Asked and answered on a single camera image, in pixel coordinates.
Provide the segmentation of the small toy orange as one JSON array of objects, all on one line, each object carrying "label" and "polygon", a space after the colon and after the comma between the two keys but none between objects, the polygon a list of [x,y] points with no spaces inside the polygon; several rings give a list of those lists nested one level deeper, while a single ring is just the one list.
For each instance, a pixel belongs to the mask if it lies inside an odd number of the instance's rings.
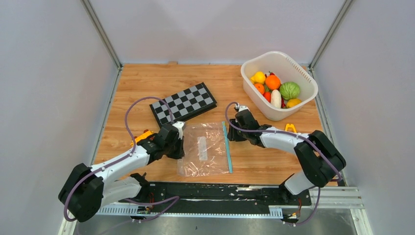
[{"label": "small toy orange", "polygon": [[255,83],[255,84],[254,84],[254,87],[258,90],[258,92],[259,92],[261,95],[263,95],[263,94],[266,92],[265,87],[264,87],[264,85],[263,85],[263,84],[260,84],[260,83]]}]

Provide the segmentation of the clear zip top bag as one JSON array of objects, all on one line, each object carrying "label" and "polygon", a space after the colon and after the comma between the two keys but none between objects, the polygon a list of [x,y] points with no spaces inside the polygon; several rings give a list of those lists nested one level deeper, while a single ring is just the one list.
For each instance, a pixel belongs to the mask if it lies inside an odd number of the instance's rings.
[{"label": "clear zip top bag", "polygon": [[182,177],[233,173],[225,122],[188,124],[184,130],[184,156],[178,160]]}]

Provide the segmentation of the large toy orange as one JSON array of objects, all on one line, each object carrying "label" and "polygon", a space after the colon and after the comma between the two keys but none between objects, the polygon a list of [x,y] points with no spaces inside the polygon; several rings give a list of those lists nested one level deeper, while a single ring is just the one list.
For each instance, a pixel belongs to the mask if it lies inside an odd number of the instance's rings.
[{"label": "large toy orange", "polygon": [[265,80],[265,85],[270,90],[278,90],[281,86],[281,81],[276,75],[269,75]]}]

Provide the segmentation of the green toy cabbage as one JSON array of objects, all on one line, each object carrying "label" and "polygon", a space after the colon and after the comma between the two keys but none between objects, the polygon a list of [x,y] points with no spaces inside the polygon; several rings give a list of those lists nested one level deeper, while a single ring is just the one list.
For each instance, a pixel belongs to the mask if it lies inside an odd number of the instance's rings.
[{"label": "green toy cabbage", "polygon": [[300,87],[295,82],[285,82],[281,84],[279,92],[285,100],[295,99],[300,94]]}]

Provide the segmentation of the white plastic basket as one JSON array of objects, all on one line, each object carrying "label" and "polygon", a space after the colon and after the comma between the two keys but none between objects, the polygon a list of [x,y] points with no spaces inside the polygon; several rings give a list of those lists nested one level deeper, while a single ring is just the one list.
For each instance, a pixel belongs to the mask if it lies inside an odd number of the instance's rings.
[{"label": "white plastic basket", "polygon": [[[250,81],[250,78],[259,71],[273,72],[282,83],[297,83],[300,87],[299,99],[301,103],[288,109],[271,105]],[[318,85],[313,77],[290,56],[280,51],[269,51],[246,61],[242,64],[240,72],[243,77],[245,93],[261,113],[272,121],[280,121],[294,114],[318,94]]]}]

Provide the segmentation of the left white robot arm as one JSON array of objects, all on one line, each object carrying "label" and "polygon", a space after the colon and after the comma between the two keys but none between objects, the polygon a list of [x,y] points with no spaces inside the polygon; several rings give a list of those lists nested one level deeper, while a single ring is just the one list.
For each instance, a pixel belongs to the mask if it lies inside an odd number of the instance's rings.
[{"label": "left white robot arm", "polygon": [[75,166],[58,194],[64,205],[65,219],[85,222],[103,206],[119,200],[134,198],[145,202],[150,189],[144,176],[132,174],[124,180],[120,178],[163,156],[176,160],[182,158],[184,129],[183,121],[165,124],[158,133],[138,141],[131,149],[106,162]]}]

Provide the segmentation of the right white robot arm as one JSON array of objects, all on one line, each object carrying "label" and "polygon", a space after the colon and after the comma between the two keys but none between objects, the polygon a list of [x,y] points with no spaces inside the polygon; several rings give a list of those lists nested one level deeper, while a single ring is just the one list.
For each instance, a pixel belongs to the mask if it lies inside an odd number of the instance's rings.
[{"label": "right white robot arm", "polygon": [[248,108],[239,108],[229,120],[229,140],[249,141],[262,148],[279,149],[296,155],[301,171],[288,177],[282,184],[279,197],[292,204],[299,194],[313,187],[323,188],[335,177],[342,180],[341,170],[346,161],[324,132],[311,134],[279,130],[271,125],[259,125]]}]

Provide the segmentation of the yellow toy brick car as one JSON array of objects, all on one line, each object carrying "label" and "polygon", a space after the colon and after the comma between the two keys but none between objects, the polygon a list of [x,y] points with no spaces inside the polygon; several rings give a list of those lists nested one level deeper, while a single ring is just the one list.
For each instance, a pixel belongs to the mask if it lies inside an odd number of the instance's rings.
[{"label": "yellow toy brick car", "polygon": [[134,136],[134,139],[131,142],[131,147],[134,146],[134,144],[137,144],[139,141],[146,139],[147,137],[149,137],[150,135],[154,134],[153,131],[150,131],[148,129],[144,130],[143,133],[139,136]]}]

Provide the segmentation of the toy orange carrot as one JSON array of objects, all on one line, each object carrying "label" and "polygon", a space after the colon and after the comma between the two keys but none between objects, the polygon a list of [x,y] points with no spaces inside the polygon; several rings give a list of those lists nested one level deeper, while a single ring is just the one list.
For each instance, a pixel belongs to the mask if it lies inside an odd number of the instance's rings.
[{"label": "toy orange carrot", "polygon": [[265,92],[263,97],[270,103],[271,102],[271,92]]}]

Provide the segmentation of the white toy radish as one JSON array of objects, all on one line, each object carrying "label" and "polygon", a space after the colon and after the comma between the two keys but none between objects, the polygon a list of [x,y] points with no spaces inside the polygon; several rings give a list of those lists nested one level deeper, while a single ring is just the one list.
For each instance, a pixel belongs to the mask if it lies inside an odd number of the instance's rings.
[{"label": "white toy radish", "polygon": [[270,103],[276,108],[281,108],[282,97],[281,97],[281,94],[280,94],[279,90],[273,90],[271,92]]}]

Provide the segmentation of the yellow triangular plastic stand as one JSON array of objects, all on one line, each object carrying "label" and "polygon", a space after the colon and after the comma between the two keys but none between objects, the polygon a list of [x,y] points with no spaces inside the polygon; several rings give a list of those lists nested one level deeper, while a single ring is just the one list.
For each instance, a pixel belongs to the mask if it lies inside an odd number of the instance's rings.
[{"label": "yellow triangular plastic stand", "polygon": [[294,124],[292,124],[292,123],[287,123],[285,125],[285,129],[284,130],[287,131],[287,132],[297,133],[297,130],[296,130]]}]

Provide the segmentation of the black grey chessboard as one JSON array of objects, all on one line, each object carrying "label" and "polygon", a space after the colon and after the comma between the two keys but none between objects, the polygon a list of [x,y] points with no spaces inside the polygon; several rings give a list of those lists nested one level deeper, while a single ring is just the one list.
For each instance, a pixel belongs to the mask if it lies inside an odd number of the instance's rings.
[{"label": "black grey chessboard", "polygon": [[150,104],[161,127],[171,121],[187,121],[217,107],[217,101],[204,82]]}]

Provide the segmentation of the yellow toy pear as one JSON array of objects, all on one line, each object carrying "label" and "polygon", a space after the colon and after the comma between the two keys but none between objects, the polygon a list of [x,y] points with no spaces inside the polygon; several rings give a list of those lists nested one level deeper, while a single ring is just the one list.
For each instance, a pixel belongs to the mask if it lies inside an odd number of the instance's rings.
[{"label": "yellow toy pear", "polygon": [[264,84],[266,80],[266,75],[262,71],[256,72],[251,78],[250,81],[253,84]]}]

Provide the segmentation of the yellow toy lemon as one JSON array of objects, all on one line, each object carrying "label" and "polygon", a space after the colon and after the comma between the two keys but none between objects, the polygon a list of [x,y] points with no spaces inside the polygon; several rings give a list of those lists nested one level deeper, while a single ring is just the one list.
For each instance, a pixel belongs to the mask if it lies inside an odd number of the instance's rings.
[{"label": "yellow toy lemon", "polygon": [[285,107],[287,109],[289,109],[289,108],[293,108],[293,107],[295,107],[295,106],[297,106],[301,103],[302,103],[302,101],[300,99],[294,98],[294,99],[288,100]]}]

